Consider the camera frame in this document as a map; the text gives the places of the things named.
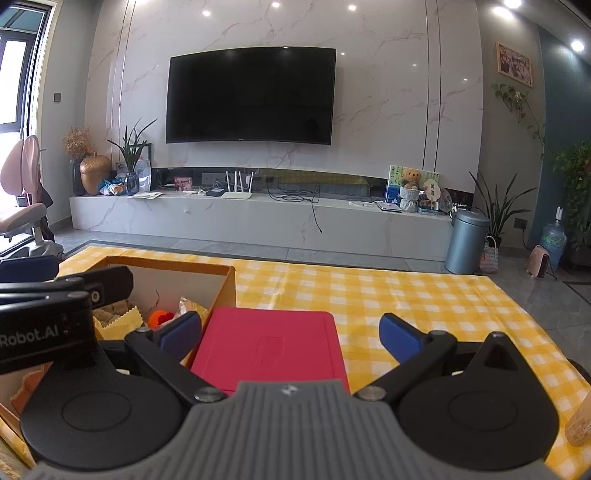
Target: wall outlet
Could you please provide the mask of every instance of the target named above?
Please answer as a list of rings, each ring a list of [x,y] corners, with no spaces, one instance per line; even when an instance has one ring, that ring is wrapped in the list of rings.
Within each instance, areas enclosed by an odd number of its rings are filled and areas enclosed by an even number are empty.
[[[525,220],[524,218],[516,218],[513,222],[513,228],[525,230],[527,228],[527,220]]]
[[[216,180],[226,181],[225,173],[202,173],[201,185],[214,185]]]

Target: table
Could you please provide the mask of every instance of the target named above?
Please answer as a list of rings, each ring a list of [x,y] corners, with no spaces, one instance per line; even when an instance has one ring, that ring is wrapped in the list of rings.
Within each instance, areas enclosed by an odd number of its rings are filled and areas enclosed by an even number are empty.
[[[446,330],[460,341],[482,341],[506,332],[550,395],[560,433],[546,464],[560,477],[577,479],[591,465],[591,446],[576,448],[564,437],[589,384],[535,320],[488,277],[442,275],[284,262],[236,260],[125,248],[88,247],[61,265],[60,274],[86,270],[108,255],[236,268],[239,307],[330,312],[336,322],[351,392],[397,365],[381,346],[378,323],[393,312],[423,332]]]

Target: window frame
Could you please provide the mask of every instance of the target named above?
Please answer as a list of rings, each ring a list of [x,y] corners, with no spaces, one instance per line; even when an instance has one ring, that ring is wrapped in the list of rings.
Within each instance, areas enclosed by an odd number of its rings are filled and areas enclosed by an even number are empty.
[[[26,43],[25,53],[23,56],[20,81],[18,84],[18,97],[17,97],[17,119],[15,122],[10,124],[0,124],[0,134],[7,132],[20,132],[23,125],[23,103],[25,99],[25,88],[27,87],[27,77],[29,67],[31,65],[31,57],[33,56],[33,45],[37,35],[24,33],[20,31],[10,30],[6,28],[0,28],[0,67],[2,66],[2,59],[4,58],[4,51],[6,44],[9,41],[19,41]]]
[[[10,124],[0,124],[0,134],[20,132],[21,138],[25,138],[30,133],[31,99],[33,96],[35,67],[39,59],[40,45],[46,34],[51,7],[49,5],[37,4],[35,2],[15,2],[13,7],[24,10],[33,10],[43,14],[37,33],[12,28],[0,28],[0,65],[2,64],[7,41],[17,40],[27,42],[18,88],[17,120]]]

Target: blue gripper pad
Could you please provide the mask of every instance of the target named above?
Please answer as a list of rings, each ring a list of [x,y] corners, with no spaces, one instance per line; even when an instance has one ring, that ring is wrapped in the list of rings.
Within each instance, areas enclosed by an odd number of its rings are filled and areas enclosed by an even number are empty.
[[[426,339],[427,335],[393,313],[385,313],[379,321],[379,341],[398,363],[419,353]]]
[[[181,361],[201,340],[201,318],[187,312],[157,332],[158,346],[175,360]]]

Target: open box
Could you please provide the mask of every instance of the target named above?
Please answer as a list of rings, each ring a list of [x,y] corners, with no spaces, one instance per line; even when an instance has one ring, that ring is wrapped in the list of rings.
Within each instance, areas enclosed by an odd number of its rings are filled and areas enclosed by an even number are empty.
[[[205,329],[215,308],[236,306],[236,271],[229,265],[117,256],[104,257],[87,270],[111,265],[126,265],[133,273],[134,289],[129,300],[142,312],[155,309],[176,312],[181,297],[185,297],[207,309],[207,314],[202,318]],[[189,356],[187,365],[193,363],[196,348]],[[8,411],[16,413],[10,398],[21,388],[23,377],[38,370],[40,367],[0,376],[0,403]],[[19,452],[22,445],[15,445],[14,432],[7,430],[8,425],[0,421],[0,436],[22,458],[22,453]]]

